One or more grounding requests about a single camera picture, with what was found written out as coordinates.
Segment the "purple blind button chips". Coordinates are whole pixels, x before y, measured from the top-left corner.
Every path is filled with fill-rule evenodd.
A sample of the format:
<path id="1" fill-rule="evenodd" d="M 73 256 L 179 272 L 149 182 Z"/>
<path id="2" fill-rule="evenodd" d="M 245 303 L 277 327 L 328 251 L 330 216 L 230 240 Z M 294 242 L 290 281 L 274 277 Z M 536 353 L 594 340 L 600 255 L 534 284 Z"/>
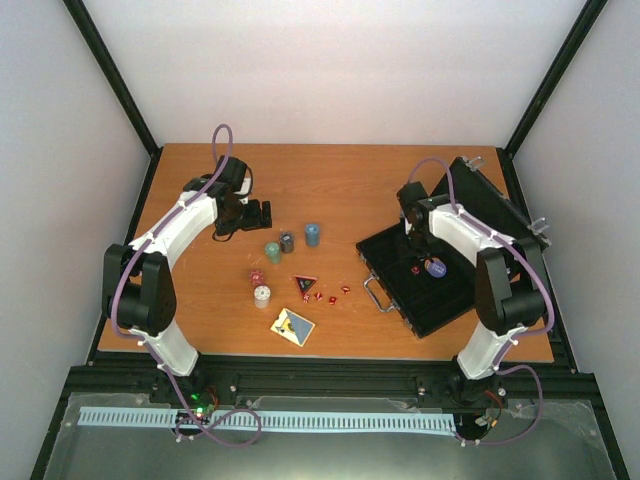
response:
<path id="1" fill-rule="evenodd" d="M 424 268 L 434 278 L 443 278 L 447 274 L 447 266 L 437 257 L 427 258 L 424 261 Z"/>

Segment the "black poker set case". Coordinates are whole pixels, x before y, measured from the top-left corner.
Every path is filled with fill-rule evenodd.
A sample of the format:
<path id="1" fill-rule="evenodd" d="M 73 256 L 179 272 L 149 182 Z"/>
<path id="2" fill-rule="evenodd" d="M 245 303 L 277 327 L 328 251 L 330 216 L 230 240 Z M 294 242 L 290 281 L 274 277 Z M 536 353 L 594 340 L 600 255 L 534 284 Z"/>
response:
<path id="1" fill-rule="evenodd" d="M 518 239 L 536 240 L 542 254 L 551 244 L 467 158 L 456 158 L 436 187 L 425 191 L 430 196 L 451 191 L 457 202 L 494 229 Z M 424 261 L 399 257 L 398 237 L 402 227 L 401 211 L 397 224 L 358 242 L 356 249 L 372 278 L 388 296 L 390 307 L 399 312 L 417 337 L 423 338 L 466 312 L 475 311 L 474 270 L 451 248 L 439 244 L 437 258 L 447 266 L 447 274 L 443 278 L 430 276 Z M 418 275 L 411 273 L 413 266 L 420 269 Z"/>

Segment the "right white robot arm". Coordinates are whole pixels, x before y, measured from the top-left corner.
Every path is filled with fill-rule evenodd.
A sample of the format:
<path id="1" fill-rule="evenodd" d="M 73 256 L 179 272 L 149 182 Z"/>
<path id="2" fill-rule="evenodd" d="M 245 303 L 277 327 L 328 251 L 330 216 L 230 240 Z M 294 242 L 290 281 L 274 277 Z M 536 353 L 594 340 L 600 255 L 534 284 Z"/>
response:
<path id="1" fill-rule="evenodd" d="M 478 324 L 454 358 L 449 394 L 464 405 L 483 394 L 500 373 L 500 364 L 520 339 L 540 335 L 532 328 L 555 313 L 542 250 L 531 237 L 516 238 L 474 216 L 451 191 L 430 196 L 419 182 L 398 192 L 408 240 L 426 250 L 449 247 L 474 270 L 474 309 Z"/>

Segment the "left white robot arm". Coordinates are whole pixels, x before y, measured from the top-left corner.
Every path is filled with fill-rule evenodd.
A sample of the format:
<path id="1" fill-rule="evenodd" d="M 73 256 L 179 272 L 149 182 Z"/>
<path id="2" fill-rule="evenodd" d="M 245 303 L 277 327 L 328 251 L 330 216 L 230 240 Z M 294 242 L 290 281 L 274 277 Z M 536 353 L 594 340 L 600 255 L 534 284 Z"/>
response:
<path id="1" fill-rule="evenodd" d="M 133 338 L 156 355 L 158 366 L 175 375 L 172 388 L 186 402 L 201 400 L 208 378 L 195 369 L 199 352 L 176 320 L 172 269 L 209 227 L 225 242 L 237 231 L 272 226 L 268 201 L 250 197 L 253 172 L 235 157 L 220 158 L 216 171 L 191 179 L 176 203 L 149 231 L 105 252 L 102 312 L 113 331 Z"/>

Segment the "black poker chip stack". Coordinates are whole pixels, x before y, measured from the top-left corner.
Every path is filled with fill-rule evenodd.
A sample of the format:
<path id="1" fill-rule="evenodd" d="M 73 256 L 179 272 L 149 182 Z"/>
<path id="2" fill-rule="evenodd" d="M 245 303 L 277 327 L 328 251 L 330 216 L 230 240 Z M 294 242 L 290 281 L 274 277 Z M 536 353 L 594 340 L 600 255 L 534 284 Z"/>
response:
<path id="1" fill-rule="evenodd" d="M 294 235 L 290 231 L 283 231 L 279 236 L 280 251 L 283 254 L 290 254 L 295 249 Z"/>

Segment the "green poker chip stack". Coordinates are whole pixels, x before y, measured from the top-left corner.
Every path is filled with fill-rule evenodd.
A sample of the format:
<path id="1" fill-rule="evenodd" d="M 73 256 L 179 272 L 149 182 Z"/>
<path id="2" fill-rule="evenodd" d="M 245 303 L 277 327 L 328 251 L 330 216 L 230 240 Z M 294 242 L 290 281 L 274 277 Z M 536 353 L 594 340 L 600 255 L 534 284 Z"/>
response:
<path id="1" fill-rule="evenodd" d="M 278 243 L 268 242 L 264 247 L 264 252 L 271 264 L 279 264 L 281 262 L 281 249 Z"/>

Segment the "blue poker chip stack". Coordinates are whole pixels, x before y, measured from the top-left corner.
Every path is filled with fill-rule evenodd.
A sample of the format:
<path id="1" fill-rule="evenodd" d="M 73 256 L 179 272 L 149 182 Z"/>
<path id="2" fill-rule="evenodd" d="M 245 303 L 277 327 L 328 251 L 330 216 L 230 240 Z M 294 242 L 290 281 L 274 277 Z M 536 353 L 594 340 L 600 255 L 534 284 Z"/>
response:
<path id="1" fill-rule="evenodd" d="M 308 223 L 304 228 L 305 243 L 314 248 L 320 244 L 320 227 L 316 223 Z"/>

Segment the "red poker chip stack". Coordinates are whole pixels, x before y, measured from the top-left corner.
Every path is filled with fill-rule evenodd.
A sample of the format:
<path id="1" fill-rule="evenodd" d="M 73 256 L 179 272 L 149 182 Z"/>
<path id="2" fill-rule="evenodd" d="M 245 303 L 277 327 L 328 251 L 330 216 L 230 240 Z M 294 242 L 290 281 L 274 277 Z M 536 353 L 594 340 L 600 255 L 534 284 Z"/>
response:
<path id="1" fill-rule="evenodd" d="M 258 269 L 252 270 L 250 272 L 249 280 L 250 280 L 251 285 L 254 288 L 257 288 L 259 286 L 263 286 L 263 285 L 266 284 L 264 273 L 261 270 L 258 270 Z"/>

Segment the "white poker chip stack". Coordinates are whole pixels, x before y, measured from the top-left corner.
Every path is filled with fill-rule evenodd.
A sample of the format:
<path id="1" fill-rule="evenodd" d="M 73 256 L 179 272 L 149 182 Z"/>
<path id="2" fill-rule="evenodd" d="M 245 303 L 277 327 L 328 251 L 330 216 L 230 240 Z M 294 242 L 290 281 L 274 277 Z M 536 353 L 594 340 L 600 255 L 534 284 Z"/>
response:
<path id="1" fill-rule="evenodd" d="M 266 285 L 256 286 L 254 289 L 254 305 L 259 309 L 269 306 L 271 299 L 271 289 Z"/>

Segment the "black triangular card box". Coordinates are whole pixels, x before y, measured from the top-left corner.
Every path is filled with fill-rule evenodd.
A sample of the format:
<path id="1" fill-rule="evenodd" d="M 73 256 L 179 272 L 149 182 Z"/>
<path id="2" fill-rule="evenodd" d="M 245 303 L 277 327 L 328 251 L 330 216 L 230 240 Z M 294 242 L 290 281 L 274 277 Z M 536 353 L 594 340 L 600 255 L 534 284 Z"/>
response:
<path id="1" fill-rule="evenodd" d="M 301 296 L 304 296 L 317 282 L 317 278 L 311 276 L 294 275 L 293 279 Z"/>

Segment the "playing card deck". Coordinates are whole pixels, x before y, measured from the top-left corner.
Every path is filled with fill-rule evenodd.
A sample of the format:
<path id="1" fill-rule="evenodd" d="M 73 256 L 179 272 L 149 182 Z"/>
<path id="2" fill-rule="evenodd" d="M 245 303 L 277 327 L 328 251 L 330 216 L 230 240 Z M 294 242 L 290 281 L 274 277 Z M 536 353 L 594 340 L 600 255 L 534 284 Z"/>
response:
<path id="1" fill-rule="evenodd" d="M 314 329 L 315 324 L 312 321 L 288 308 L 280 311 L 270 327 L 271 332 L 299 347 L 306 344 Z"/>

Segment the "black aluminium base frame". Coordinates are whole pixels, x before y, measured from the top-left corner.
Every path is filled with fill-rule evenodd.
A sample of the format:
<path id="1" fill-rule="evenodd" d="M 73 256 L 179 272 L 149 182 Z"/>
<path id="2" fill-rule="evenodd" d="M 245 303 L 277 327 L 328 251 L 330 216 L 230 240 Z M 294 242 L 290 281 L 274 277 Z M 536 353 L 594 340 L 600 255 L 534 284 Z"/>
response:
<path id="1" fill-rule="evenodd" d="M 204 363 L 218 388 L 219 399 L 225 403 L 283 395 L 410 399 L 421 406 L 431 405 L 443 410 L 452 406 L 446 398 L 435 400 L 419 393 L 421 388 L 446 376 L 449 365 L 443 361 L 207 355 Z M 537 364 L 534 369 L 541 380 L 545 400 L 591 402 L 614 476 L 628 478 L 594 375 L 556 363 Z M 154 361 L 142 353 L 98 352 L 87 364 L 71 368 L 33 467 L 32 478 L 41 479 L 46 473 L 71 394 L 150 393 L 153 389 L 163 390 L 165 385 Z"/>

